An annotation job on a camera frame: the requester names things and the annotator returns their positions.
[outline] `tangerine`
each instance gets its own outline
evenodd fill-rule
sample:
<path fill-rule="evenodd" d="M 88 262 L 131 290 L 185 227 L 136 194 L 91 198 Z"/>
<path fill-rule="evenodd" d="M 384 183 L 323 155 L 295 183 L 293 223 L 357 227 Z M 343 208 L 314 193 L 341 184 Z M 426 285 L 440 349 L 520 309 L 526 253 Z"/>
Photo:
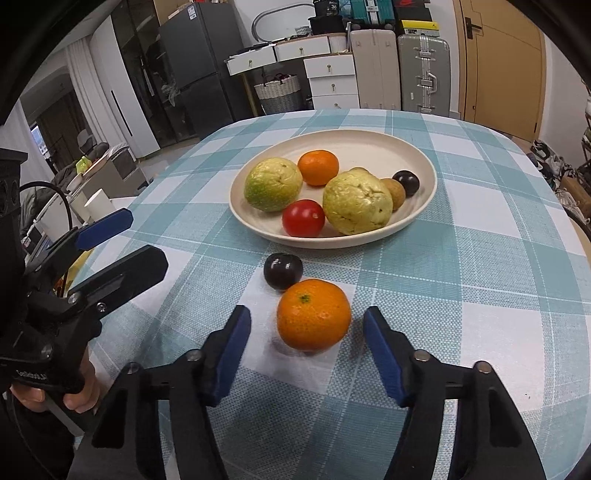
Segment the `tangerine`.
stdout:
<path fill-rule="evenodd" d="M 304 352 L 338 343 L 351 323 L 345 292 L 333 283 L 311 279 L 288 288 L 277 307 L 277 330 L 290 347 Z"/>
<path fill-rule="evenodd" d="M 322 187 L 339 174 L 339 159 L 328 150 L 304 153 L 297 163 L 304 182 Z"/>

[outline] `screw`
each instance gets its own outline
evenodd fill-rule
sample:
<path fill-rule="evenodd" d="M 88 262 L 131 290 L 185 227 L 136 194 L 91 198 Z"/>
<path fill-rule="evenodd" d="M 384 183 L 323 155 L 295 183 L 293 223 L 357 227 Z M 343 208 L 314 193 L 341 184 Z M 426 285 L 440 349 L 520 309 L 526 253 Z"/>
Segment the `screw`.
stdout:
<path fill-rule="evenodd" d="M 80 293 L 79 291 L 77 291 L 76 293 L 73 293 L 72 295 L 70 295 L 68 297 L 68 303 L 70 305 L 74 305 L 75 303 L 77 303 L 78 301 L 80 301 L 81 298 L 82 298 L 82 293 Z"/>
<path fill-rule="evenodd" d="M 489 362 L 485 362 L 484 360 L 480 360 L 476 362 L 476 369 L 483 374 L 489 374 L 492 372 L 492 367 Z"/>
<path fill-rule="evenodd" d="M 415 358 L 415 360 L 418 360 L 419 362 L 428 362 L 431 358 L 431 354 L 426 350 L 415 350 L 413 353 L 413 357 Z"/>
<path fill-rule="evenodd" d="M 127 374 L 128 375 L 132 375 L 134 373 L 136 373 L 137 371 L 139 371 L 139 363 L 138 362 L 131 362 L 129 364 L 129 369 L 127 370 Z"/>
<path fill-rule="evenodd" d="M 200 360 L 201 357 L 203 356 L 203 354 L 201 353 L 201 350 L 189 350 L 187 353 L 187 360 L 189 360 L 190 362 L 194 362 L 195 360 Z"/>
<path fill-rule="evenodd" d="M 49 360 L 51 358 L 51 354 L 53 353 L 53 347 L 50 343 L 43 346 L 41 349 L 41 360 Z"/>

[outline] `checkered tablecloth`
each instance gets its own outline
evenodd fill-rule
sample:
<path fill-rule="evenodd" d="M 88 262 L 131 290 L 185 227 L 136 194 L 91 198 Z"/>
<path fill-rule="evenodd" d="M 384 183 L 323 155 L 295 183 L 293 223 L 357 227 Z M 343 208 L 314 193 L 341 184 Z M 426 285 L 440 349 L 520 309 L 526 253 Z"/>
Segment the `checkered tablecloth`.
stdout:
<path fill-rule="evenodd" d="M 229 187 L 250 158 L 332 128 L 384 132 L 420 148 L 439 177 L 426 211 L 382 241 L 334 251 L 273 244 L 233 218 Z M 405 411 L 385 395 L 363 343 L 361 318 L 371 305 L 443 362 L 489 361 L 549 479 L 564 478 L 591 441 L 591 271 L 553 192 L 504 136 L 406 112 L 266 116 L 202 141 L 130 209 L 132 228 L 96 248 L 78 280 L 145 244 L 161 248 L 170 267 L 162 283 L 104 319 L 92 361 L 107 381 L 131 360 L 171 362 L 200 347 L 236 304 L 248 306 L 252 335 L 232 391 L 210 409 L 230 479 L 383 478 Z M 299 255 L 305 276 L 340 285 L 351 302 L 349 333 L 321 355 L 300 355 L 278 339 L 280 296 L 262 276 L 264 260 L 277 251 Z M 447 478 L 453 447 L 453 402 L 446 412 L 434 478 Z M 165 407 L 160 420 L 173 477 Z"/>

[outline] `fruit plate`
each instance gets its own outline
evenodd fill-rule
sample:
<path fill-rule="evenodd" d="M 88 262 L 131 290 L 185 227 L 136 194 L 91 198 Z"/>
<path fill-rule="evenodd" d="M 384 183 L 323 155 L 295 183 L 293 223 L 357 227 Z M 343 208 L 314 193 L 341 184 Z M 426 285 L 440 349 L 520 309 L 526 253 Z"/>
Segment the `fruit plate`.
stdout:
<path fill-rule="evenodd" d="M 372 232 L 342 235 L 328 221 L 317 238 L 287 235 L 281 212 L 265 213 L 251 207 L 244 198 L 244 183 L 252 168 L 262 160 L 282 157 L 297 164 L 310 150 L 329 150 L 339 159 L 339 173 L 363 167 L 379 179 L 391 178 L 400 170 L 412 171 L 420 180 L 418 192 L 407 198 L 392 214 L 388 224 Z M 311 199 L 322 205 L 324 187 L 304 183 L 298 200 Z M 290 138 L 267 148 L 242 167 L 230 188 L 230 210 L 245 227 L 263 238 L 291 247 L 346 248 L 368 244 L 398 232 L 411 223 L 429 205 L 437 190 L 437 174 L 427 156 L 417 147 L 391 135 L 355 129 L 324 130 Z"/>

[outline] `window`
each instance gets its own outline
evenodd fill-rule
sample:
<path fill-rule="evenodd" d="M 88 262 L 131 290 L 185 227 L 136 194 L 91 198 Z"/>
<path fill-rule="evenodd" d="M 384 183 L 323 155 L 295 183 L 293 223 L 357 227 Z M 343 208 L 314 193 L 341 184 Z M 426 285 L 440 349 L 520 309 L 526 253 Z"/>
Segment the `window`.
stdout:
<path fill-rule="evenodd" d="M 45 158 L 49 158 L 49 151 L 47 150 L 47 146 L 45 145 L 45 140 L 43 140 L 43 136 L 41 135 L 41 131 L 39 130 L 38 125 L 35 125 L 31 128 L 31 133 L 33 134 L 33 138 L 35 139 L 35 143 L 39 147 L 39 151 L 41 155 Z"/>

